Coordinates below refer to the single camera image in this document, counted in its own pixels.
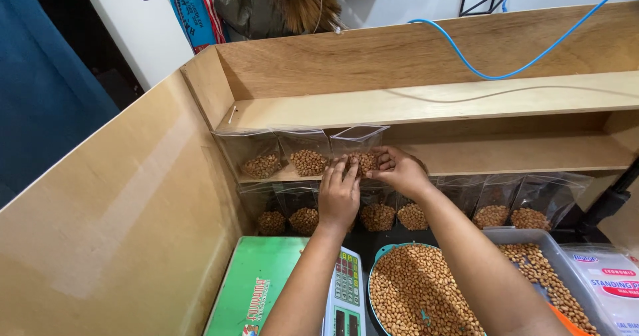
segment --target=hand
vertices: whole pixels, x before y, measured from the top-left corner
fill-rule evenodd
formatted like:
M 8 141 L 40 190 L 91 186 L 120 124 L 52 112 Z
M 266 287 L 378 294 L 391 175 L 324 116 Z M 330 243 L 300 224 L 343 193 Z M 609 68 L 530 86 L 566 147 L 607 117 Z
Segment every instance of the hand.
M 416 157 L 393 146 L 377 147 L 373 151 L 381 153 L 379 170 L 366 172 L 366 177 L 383 181 L 414 201 L 433 187 L 426 167 Z
M 347 155 L 335 158 L 324 171 L 319 185 L 319 225 L 346 234 L 359 210 L 358 160 L 352 160 L 351 169 L 342 180 Z

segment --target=wooden box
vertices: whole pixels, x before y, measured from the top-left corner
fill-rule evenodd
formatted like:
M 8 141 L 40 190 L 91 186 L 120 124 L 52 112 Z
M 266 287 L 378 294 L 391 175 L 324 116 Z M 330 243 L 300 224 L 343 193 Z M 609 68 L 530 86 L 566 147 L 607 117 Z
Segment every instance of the wooden box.
M 440 24 L 500 75 L 589 9 Z M 587 208 L 636 157 L 638 67 L 639 2 L 604 5 L 517 79 L 494 82 L 425 24 L 209 47 L 0 211 L 0 334 L 200 334 L 235 243 L 255 233 L 236 191 L 252 180 L 228 166 L 214 129 L 387 124 L 385 143 L 434 175 L 595 175 Z M 300 178 L 289 167 L 270 179 Z M 637 200 L 599 226 L 635 253 Z

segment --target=clear plastic bag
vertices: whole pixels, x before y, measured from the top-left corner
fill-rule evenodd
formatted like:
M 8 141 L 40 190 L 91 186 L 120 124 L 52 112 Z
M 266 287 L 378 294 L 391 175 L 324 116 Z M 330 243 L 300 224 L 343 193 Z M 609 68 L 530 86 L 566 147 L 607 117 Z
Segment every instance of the clear plastic bag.
M 358 159 L 357 174 L 359 176 L 368 170 L 379 169 L 378 154 L 372 152 L 372 148 L 381 146 L 382 131 L 388 128 L 388 126 L 361 124 L 331 135 L 330 144 L 333 149 L 333 157 L 340 158 L 342 155 L 348 155 L 346 169 L 350 168 L 350 163 L 354 158 Z
M 242 184 L 238 187 L 244 210 L 258 224 L 260 234 L 277 236 L 286 229 L 286 219 L 271 183 Z
M 568 244 L 561 249 L 598 301 L 599 315 L 614 335 L 639 333 L 639 268 L 628 259 L 628 250 L 610 244 Z
M 437 189 L 470 217 L 484 187 L 485 175 L 440 176 Z
M 472 218 L 473 224 L 480 230 L 488 226 L 503 226 L 524 176 L 526 174 L 493 174 L 486 177 Z
M 299 176 L 320 176 L 331 159 L 330 143 L 322 129 L 301 126 L 269 128 L 277 135 L 284 156 Z
M 401 193 L 395 192 L 397 197 L 397 219 L 408 230 L 426 230 L 428 221 L 422 208 L 413 200 Z
M 571 172 L 526 175 L 511 208 L 511 223 L 517 229 L 554 229 L 593 179 Z
M 254 179 L 266 179 L 282 169 L 277 136 L 269 130 L 214 131 L 229 163 Z
M 282 206 L 284 216 L 298 233 L 310 236 L 320 222 L 318 213 L 317 181 L 294 181 L 274 183 L 277 200 Z
M 368 231 L 388 231 L 395 224 L 397 193 L 381 181 L 360 182 L 360 219 Z

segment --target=orange scoop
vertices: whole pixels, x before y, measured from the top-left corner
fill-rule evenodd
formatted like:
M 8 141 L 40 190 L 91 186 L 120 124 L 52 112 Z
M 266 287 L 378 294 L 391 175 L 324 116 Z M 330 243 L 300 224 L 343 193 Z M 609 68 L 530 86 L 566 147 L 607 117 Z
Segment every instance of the orange scoop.
M 550 308 L 553 310 L 553 312 L 555 312 L 555 315 L 557 316 L 557 318 L 559 319 L 559 321 L 561 321 L 561 323 L 568 329 L 568 331 L 570 331 L 570 333 L 572 333 L 574 336 L 590 336 L 589 333 L 583 332 L 581 331 L 581 329 L 579 329 L 579 327 L 577 327 L 577 325 L 575 325 L 574 323 L 572 323 L 568 317 L 564 316 L 561 311 L 557 310 L 556 307 L 554 307 L 551 303 L 548 303 L 548 306 L 550 306 Z

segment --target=blue curtain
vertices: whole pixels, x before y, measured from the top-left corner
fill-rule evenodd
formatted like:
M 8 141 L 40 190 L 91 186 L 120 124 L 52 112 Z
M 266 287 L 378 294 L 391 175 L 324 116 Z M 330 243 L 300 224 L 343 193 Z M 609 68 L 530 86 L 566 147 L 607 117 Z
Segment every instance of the blue curtain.
M 0 0 L 0 208 L 118 112 L 38 0 Z

